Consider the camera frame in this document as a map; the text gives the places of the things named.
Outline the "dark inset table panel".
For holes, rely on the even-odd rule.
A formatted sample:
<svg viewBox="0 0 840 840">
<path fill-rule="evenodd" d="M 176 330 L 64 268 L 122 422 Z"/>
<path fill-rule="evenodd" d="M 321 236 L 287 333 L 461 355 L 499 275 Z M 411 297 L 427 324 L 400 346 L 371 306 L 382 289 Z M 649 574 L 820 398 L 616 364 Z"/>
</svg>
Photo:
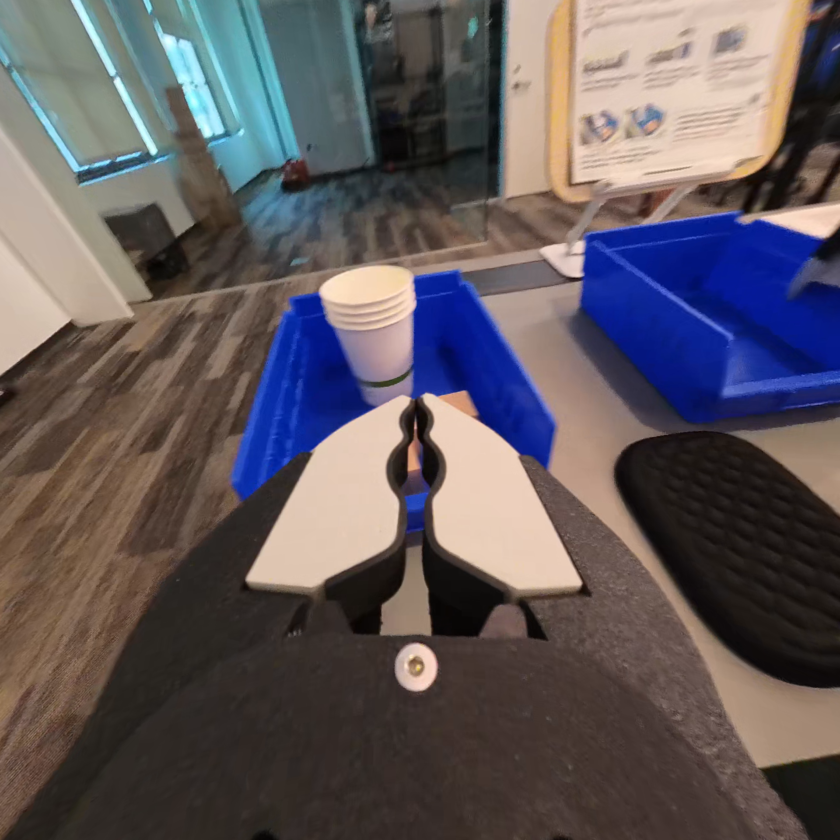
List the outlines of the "dark inset table panel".
<svg viewBox="0 0 840 840">
<path fill-rule="evenodd" d="M 469 281 L 481 297 L 494 297 L 571 282 L 544 260 L 480 269 L 469 274 Z"/>
</svg>

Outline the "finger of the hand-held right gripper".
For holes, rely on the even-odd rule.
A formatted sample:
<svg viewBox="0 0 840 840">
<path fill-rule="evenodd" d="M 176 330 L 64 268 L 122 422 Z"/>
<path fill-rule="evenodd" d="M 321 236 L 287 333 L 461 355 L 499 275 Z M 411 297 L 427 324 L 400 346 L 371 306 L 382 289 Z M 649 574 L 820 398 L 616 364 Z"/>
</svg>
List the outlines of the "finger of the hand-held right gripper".
<svg viewBox="0 0 840 840">
<path fill-rule="evenodd" d="M 788 206 L 773 211 L 741 213 L 739 223 L 758 225 L 761 244 L 820 242 L 839 225 L 839 202 Z"/>
<path fill-rule="evenodd" d="M 799 268 L 788 286 L 786 297 L 794 299 L 811 285 L 839 288 L 839 228 L 826 237 Z"/>
</svg>

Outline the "blue plastic bin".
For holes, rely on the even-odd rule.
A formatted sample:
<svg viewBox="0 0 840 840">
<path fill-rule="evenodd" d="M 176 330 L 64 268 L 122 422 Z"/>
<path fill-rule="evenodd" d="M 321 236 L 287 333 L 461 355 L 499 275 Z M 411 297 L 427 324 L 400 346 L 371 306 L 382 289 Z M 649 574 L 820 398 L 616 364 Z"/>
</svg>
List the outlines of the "blue plastic bin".
<svg viewBox="0 0 840 840">
<path fill-rule="evenodd" d="M 837 405 L 838 288 L 788 298 L 822 244 L 740 213 L 591 233 L 581 309 L 687 422 Z"/>
<path fill-rule="evenodd" d="M 480 419 L 548 467 L 557 424 L 476 289 L 450 270 L 415 278 L 415 396 L 466 391 Z M 266 537 L 287 463 L 367 413 L 317 293 L 293 297 L 269 349 L 232 473 L 236 525 Z"/>
</svg>

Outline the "stacked cardboard boxes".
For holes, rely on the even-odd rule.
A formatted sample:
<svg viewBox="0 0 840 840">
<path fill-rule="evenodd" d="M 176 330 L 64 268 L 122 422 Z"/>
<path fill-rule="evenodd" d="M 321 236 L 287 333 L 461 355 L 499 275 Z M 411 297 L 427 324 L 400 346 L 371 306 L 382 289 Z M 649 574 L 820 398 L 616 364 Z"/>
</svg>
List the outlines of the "stacked cardboard boxes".
<svg viewBox="0 0 840 840">
<path fill-rule="evenodd" d="M 210 232 L 241 225 L 238 204 L 197 126 L 183 89 L 167 87 L 165 96 L 175 125 L 178 183 L 187 208 Z"/>
</svg>

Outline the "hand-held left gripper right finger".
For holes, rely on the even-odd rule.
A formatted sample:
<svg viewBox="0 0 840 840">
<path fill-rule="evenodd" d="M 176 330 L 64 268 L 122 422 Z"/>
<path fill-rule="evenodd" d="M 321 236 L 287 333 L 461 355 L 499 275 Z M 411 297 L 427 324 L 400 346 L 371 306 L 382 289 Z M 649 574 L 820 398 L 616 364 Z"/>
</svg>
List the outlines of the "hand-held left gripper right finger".
<svg viewBox="0 0 840 840">
<path fill-rule="evenodd" d="M 477 636 L 499 606 L 585 593 L 527 471 L 502 436 L 441 397 L 417 400 L 428 484 L 423 577 L 433 635 Z"/>
</svg>

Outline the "black floor box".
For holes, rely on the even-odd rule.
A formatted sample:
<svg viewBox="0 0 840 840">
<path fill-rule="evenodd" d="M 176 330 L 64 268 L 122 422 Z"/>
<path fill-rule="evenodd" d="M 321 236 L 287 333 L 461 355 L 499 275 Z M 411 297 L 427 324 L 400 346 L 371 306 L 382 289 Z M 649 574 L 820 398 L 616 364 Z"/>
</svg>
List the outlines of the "black floor box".
<svg viewBox="0 0 840 840">
<path fill-rule="evenodd" d="M 115 209 L 101 220 L 145 279 L 173 280 L 189 269 L 182 243 L 158 203 Z"/>
</svg>

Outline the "large paned window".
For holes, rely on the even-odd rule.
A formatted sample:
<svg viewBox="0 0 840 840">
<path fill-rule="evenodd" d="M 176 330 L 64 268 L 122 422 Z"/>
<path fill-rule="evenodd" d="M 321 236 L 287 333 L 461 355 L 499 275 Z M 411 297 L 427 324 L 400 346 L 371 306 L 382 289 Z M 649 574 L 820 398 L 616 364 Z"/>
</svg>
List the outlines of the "large paned window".
<svg viewBox="0 0 840 840">
<path fill-rule="evenodd" d="M 240 130 L 237 111 L 195 1 L 144 1 L 152 28 L 182 88 L 198 129 L 210 144 Z"/>
<path fill-rule="evenodd" d="M 83 178 L 159 151 L 88 2 L 2 1 L 2 66 Z"/>
</svg>

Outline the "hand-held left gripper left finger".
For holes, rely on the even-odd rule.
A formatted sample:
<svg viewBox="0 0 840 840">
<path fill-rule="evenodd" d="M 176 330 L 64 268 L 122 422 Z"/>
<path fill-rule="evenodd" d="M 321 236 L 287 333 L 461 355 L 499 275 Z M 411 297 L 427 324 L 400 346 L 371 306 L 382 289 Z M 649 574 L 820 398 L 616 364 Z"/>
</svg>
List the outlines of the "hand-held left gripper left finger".
<svg viewBox="0 0 840 840">
<path fill-rule="evenodd" d="M 247 572 L 256 592 L 333 602 L 363 623 L 406 567 L 407 450 L 415 402 L 400 395 L 326 437 L 306 457 Z"/>
</svg>

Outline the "black padded wrist rest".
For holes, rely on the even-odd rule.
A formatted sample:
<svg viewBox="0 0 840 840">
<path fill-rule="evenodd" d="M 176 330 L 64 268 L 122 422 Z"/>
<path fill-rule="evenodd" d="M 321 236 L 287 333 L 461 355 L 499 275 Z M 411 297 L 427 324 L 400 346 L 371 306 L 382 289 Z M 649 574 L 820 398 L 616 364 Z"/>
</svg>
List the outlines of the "black padded wrist rest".
<svg viewBox="0 0 840 840">
<path fill-rule="evenodd" d="M 734 654 L 839 686 L 839 518 L 750 442 L 712 431 L 627 446 L 616 487 L 682 595 Z"/>
</svg>

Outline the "stack of white cups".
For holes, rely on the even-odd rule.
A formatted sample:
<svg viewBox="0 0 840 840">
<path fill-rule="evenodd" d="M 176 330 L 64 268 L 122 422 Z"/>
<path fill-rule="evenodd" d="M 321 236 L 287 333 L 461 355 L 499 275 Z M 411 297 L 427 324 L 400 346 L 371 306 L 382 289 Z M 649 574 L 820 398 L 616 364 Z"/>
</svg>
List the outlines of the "stack of white cups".
<svg viewBox="0 0 840 840">
<path fill-rule="evenodd" d="M 364 402 L 381 406 L 411 397 L 414 372 L 414 314 L 376 329 L 331 324 Z"/>
</svg>

